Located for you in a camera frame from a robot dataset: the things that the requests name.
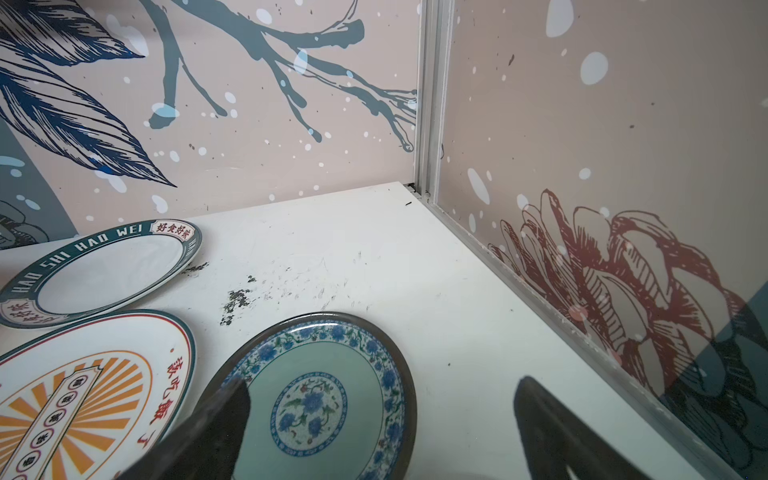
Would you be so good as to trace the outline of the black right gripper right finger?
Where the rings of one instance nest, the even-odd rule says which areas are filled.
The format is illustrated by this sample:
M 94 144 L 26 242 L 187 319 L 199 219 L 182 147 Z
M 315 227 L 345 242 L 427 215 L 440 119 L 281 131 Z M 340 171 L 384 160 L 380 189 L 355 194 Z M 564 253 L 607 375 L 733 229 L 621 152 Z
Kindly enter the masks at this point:
M 648 479 L 534 378 L 520 380 L 513 406 L 533 479 Z

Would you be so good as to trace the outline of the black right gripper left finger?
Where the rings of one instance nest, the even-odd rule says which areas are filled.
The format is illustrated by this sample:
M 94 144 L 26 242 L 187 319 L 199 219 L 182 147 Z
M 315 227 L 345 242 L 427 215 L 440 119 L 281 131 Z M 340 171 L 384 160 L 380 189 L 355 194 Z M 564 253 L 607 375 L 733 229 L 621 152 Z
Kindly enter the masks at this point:
M 220 388 L 121 479 L 230 479 L 250 414 L 242 380 Z

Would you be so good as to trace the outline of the orange sunburst plate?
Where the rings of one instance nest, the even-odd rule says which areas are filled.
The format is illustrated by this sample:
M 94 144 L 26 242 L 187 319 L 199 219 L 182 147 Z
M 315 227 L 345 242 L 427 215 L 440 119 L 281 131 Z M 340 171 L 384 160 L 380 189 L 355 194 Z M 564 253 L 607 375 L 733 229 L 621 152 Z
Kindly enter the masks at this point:
M 1 476 L 115 479 L 175 423 L 191 329 L 157 310 L 75 322 L 1 357 Z

